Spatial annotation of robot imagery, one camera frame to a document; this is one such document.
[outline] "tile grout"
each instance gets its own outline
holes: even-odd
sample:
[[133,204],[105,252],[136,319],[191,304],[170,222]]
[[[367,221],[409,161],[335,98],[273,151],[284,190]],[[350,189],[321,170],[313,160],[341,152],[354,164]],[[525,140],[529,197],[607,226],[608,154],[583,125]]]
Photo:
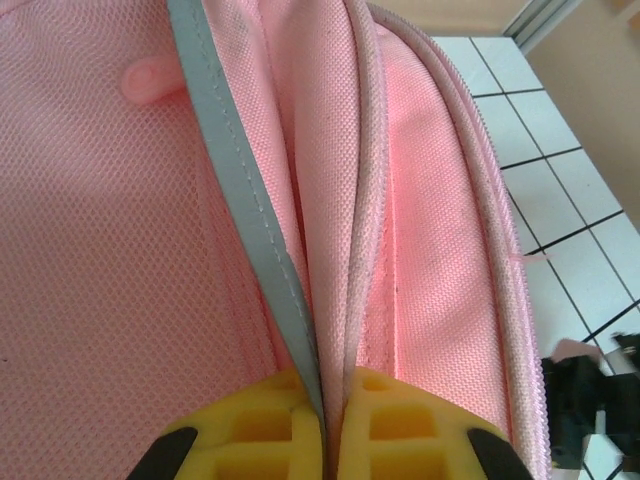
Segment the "tile grout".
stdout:
[[595,478],[593,478],[593,474],[591,473],[591,470],[589,470],[589,467],[587,466],[587,462],[582,462],[582,467],[584,468],[584,471],[587,472],[587,475],[589,476],[589,480],[595,480]]
[[580,146],[580,147],[568,148],[566,150],[560,150],[559,152],[550,153],[548,155],[541,155],[539,157],[530,158],[529,160],[523,160],[521,162],[511,163],[509,165],[505,165],[504,167],[500,167],[500,170],[502,170],[502,171],[510,170],[512,168],[519,167],[521,165],[527,165],[529,163],[539,162],[540,160],[545,160],[545,159],[548,160],[550,158],[555,158],[555,157],[559,157],[561,155],[566,155],[567,153],[578,152],[580,150],[583,150],[583,147]]
[[622,464],[614,468],[613,471],[609,474],[609,476],[605,480],[613,480],[618,476],[620,472],[622,472]]
[[[493,78],[495,79],[496,82],[498,82],[498,79],[495,77],[495,75],[492,75]],[[539,87],[539,88],[525,88],[522,90],[511,90],[511,91],[504,91],[504,89],[502,88],[502,85],[500,85],[500,83],[498,82],[498,87],[500,87],[500,89],[502,90],[501,92],[494,92],[494,93],[479,93],[477,95],[472,95],[472,97],[475,99],[477,98],[490,98],[490,97],[499,97],[501,95],[507,96],[507,95],[519,95],[522,93],[536,93],[536,92],[544,92],[545,89],[544,87]]]
[[[520,120],[520,122],[522,123],[522,125],[524,125],[525,130],[527,131],[527,134],[529,135],[529,137],[531,138],[531,140],[533,141],[533,143],[535,144],[536,148],[538,149],[538,151],[542,154],[542,156],[544,157],[544,161],[547,164],[547,166],[549,167],[549,169],[551,170],[551,173],[553,174],[554,178],[556,179],[556,181],[560,184],[560,187],[562,188],[562,191],[564,192],[564,194],[566,195],[566,197],[569,199],[569,202],[571,203],[571,205],[573,206],[574,210],[577,212],[578,216],[580,217],[580,220],[582,220],[582,222],[585,224],[585,227],[583,227],[583,229],[580,229],[581,231],[578,231],[577,233],[581,233],[584,231],[589,231],[591,238],[596,242],[596,245],[598,246],[598,249],[600,250],[600,252],[604,255],[604,258],[606,259],[607,263],[609,264],[609,266],[611,267],[611,269],[613,270],[613,273],[615,274],[616,278],[618,279],[618,281],[621,283],[622,288],[625,290],[625,292],[627,293],[627,295],[629,296],[630,299],[633,300],[633,295],[631,294],[631,291],[629,290],[629,287],[627,286],[627,284],[622,280],[622,277],[620,276],[620,274],[618,273],[618,270],[615,268],[615,266],[613,265],[613,263],[611,262],[611,259],[609,258],[609,256],[607,255],[607,253],[604,251],[604,249],[602,248],[602,245],[600,244],[600,242],[597,240],[595,234],[590,230],[584,216],[582,215],[582,213],[580,212],[580,210],[578,209],[578,206],[576,205],[574,199],[571,197],[571,195],[569,194],[569,192],[567,191],[565,185],[562,183],[562,181],[560,180],[560,178],[558,177],[557,173],[555,172],[555,170],[553,169],[553,167],[551,166],[551,162],[549,162],[549,159],[544,155],[544,153],[542,152],[542,148],[540,148],[540,145],[538,144],[538,141],[535,139],[534,135],[531,133],[531,130],[529,130],[528,125],[526,124],[526,122],[523,120],[523,118],[520,116],[520,112],[518,112],[518,110],[516,109],[515,105],[513,104],[513,102],[511,101],[511,99],[506,96],[507,102],[509,102],[509,105],[511,105],[511,108],[513,109],[513,111],[516,113],[518,119]],[[562,279],[560,278],[560,275],[558,274],[558,272],[556,271],[555,267],[553,266],[553,263],[549,260],[547,260],[549,262],[549,265],[551,265],[551,268],[553,269],[554,273],[556,274],[556,277],[558,278],[558,281],[560,282],[560,284],[562,285],[562,288],[564,289],[564,291],[566,292],[566,294],[569,296],[569,299],[572,303],[572,305],[574,306],[574,308],[578,311],[578,314],[580,315],[580,319],[582,320],[582,322],[584,323],[585,327],[587,328],[587,331],[589,332],[590,335],[592,334],[591,331],[591,327],[587,324],[586,320],[584,319],[584,317],[582,316],[582,312],[580,312],[580,309],[578,308],[577,304],[575,303],[573,297],[571,296],[571,294],[569,293],[569,290],[566,288],[564,282],[562,281]],[[594,341],[598,344],[598,347],[600,347],[600,344],[598,343],[597,340],[594,339]]]
[[596,328],[593,332],[591,332],[591,330],[589,330],[589,335],[587,337],[585,337],[585,339],[583,340],[584,342],[588,342],[590,340],[594,340],[595,337],[597,335],[600,335],[602,332],[604,332],[607,328],[609,328],[611,325],[613,325],[614,323],[616,323],[618,320],[620,320],[622,317],[624,317],[627,313],[631,312],[634,308],[638,307],[640,305],[640,300],[634,300],[631,305],[629,305],[628,307],[626,307],[624,310],[622,310],[620,313],[616,314],[611,320],[609,320],[608,322],[606,322],[604,325],[601,325],[600,327]]
[[618,210],[617,212],[611,213],[609,215],[607,215],[606,217],[601,218],[600,220],[596,220],[593,223],[590,223],[588,225],[585,225],[584,227],[579,228],[578,230],[575,230],[571,233],[568,233],[560,238],[558,238],[557,240],[554,240],[553,242],[549,242],[541,247],[536,248],[535,250],[530,251],[529,253],[525,254],[525,255],[536,255],[538,253],[542,253],[544,252],[544,250],[551,248],[551,247],[555,247],[556,245],[558,245],[559,243],[564,242],[565,240],[569,240],[570,238],[575,237],[576,235],[579,235],[581,233],[586,232],[587,230],[590,230],[592,227],[597,227],[598,225],[611,220],[612,218],[617,217],[618,215],[622,215],[624,213],[624,210]]
[[[475,42],[473,41],[473,38],[471,38],[471,44],[473,45],[473,48],[475,48],[476,52],[478,52],[478,55],[480,55],[480,58],[482,59],[482,62],[485,64],[485,66],[489,69],[489,73],[491,73],[491,76],[493,77],[493,79],[496,81],[496,83],[498,84],[498,86],[500,87],[500,89],[504,92],[504,89],[502,88],[502,85],[500,84],[500,82],[498,81],[498,78],[496,77],[495,73],[493,72],[493,70],[491,69],[491,67],[489,66],[489,63],[487,62],[487,59],[484,58],[484,55],[482,55],[482,52],[480,51],[480,49],[478,48],[478,46],[475,44]],[[535,139],[533,138],[533,135],[531,134],[531,131],[529,130],[529,128],[527,127],[527,125],[525,124],[524,120],[522,120],[522,117],[520,116],[520,113],[518,112],[518,110],[516,110],[516,108],[513,106],[513,103],[511,102],[511,100],[509,99],[508,95],[505,95],[505,98],[507,99],[507,101],[509,102],[509,105],[511,106],[511,108],[513,109],[513,111],[516,113],[516,116],[518,117],[518,120],[520,120],[520,123],[524,126],[527,134],[529,135],[529,137],[533,140],[534,145],[536,146],[536,148],[538,149],[538,152],[540,152],[540,155],[542,157],[544,157],[544,153],[542,152],[542,149],[540,148],[540,145],[538,145],[538,142],[535,141]],[[520,211],[520,207],[518,206],[517,202],[515,201],[515,199],[513,198],[513,196],[511,195],[511,192],[509,192],[509,196],[511,197],[511,201],[513,201],[513,204],[516,206],[516,209],[518,210],[518,212],[520,213],[520,216],[522,217],[522,220],[525,222],[525,224],[527,225],[527,228],[529,229],[529,231],[531,232],[531,235],[533,236],[533,239],[536,241],[536,243],[538,244],[538,246],[540,246],[540,242],[538,240],[538,238],[536,237],[536,235],[533,233],[533,229],[530,227],[529,222],[527,221],[527,219],[525,218],[525,216],[522,214],[522,212]],[[547,260],[547,264],[549,265],[549,267],[551,267],[551,270],[553,271],[553,274],[555,275],[555,277],[558,279],[558,283],[560,283],[560,286],[562,287],[562,290],[564,291],[565,295],[569,298],[569,302],[571,303],[571,305],[573,306],[573,309],[576,311],[576,313],[578,314],[578,317],[580,318],[580,321],[582,322],[582,324],[584,325],[584,328],[586,328],[587,332],[589,332],[589,334],[591,334],[591,329],[589,328],[589,325],[587,324],[587,321],[584,319],[584,316],[582,315],[582,312],[580,311],[580,309],[578,308],[578,306],[576,305],[575,300],[573,299],[573,297],[571,296],[571,294],[569,293],[569,290],[567,290],[566,285],[564,284],[564,282],[562,281],[562,278],[560,278],[560,275],[558,274],[558,271],[556,270],[556,268],[553,266],[553,264]]]

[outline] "wall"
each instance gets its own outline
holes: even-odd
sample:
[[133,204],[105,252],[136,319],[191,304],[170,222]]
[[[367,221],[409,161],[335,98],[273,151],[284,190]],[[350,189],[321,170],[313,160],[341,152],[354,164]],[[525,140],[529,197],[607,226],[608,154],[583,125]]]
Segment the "wall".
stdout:
[[640,0],[615,3],[583,1],[528,59],[639,228]]
[[527,0],[372,0],[431,35],[499,35]]

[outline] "tiled floor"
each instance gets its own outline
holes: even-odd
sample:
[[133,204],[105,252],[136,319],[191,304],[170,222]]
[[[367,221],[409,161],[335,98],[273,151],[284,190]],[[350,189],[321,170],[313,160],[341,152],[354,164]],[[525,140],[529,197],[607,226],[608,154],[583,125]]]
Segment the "tiled floor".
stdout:
[[[614,350],[614,332],[640,332],[640,235],[551,98],[506,38],[436,38],[467,82],[492,137],[527,262],[538,349],[562,338]],[[604,370],[611,373],[611,366]],[[591,437],[581,472],[616,480],[616,448]]]

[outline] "grey reflective strip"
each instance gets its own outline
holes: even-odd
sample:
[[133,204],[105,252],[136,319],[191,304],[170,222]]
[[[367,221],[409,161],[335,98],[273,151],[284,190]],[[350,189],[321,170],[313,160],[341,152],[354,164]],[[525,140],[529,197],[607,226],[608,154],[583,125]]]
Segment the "grey reflective strip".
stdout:
[[180,62],[209,158],[324,433],[311,312],[233,101],[202,3],[200,0],[168,0],[168,6]]

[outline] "pink fabric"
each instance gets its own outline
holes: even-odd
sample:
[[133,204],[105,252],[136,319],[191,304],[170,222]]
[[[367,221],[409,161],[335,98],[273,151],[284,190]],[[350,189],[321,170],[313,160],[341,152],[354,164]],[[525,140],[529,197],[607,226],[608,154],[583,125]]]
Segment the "pink fabric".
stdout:
[[[360,1],[205,7],[312,304],[332,451],[357,360],[495,423],[544,478],[513,226],[455,76]],[[122,478],[290,360],[163,2],[0,0],[0,46],[0,478]]]

